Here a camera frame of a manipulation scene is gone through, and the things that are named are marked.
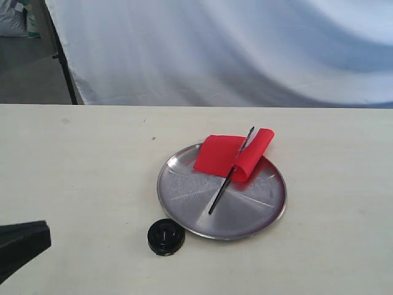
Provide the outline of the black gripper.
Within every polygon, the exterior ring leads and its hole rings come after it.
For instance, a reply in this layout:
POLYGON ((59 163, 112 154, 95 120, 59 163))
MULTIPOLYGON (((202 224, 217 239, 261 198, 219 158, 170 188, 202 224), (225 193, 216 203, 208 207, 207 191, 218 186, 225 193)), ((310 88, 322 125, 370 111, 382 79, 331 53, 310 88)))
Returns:
POLYGON ((1 276, 11 276, 51 245, 46 221, 1 226, 1 276))

